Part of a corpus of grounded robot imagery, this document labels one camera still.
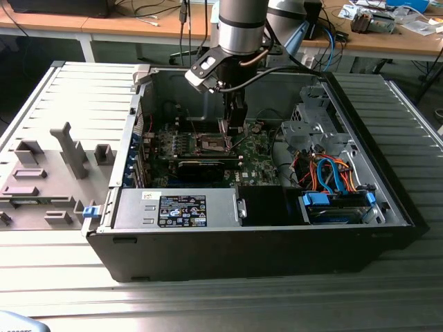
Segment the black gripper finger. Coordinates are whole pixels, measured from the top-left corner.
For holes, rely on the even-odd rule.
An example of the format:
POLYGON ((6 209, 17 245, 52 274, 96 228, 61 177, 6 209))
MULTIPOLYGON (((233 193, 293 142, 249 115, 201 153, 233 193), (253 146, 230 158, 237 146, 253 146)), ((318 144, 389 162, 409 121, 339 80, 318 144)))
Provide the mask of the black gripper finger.
POLYGON ((243 131, 242 128, 248 112, 245 90, 229 93, 228 98, 228 135, 235 136, 243 131))
POLYGON ((235 101, 234 92, 223 93, 224 119, 226 121, 230 121, 234 101, 235 101))

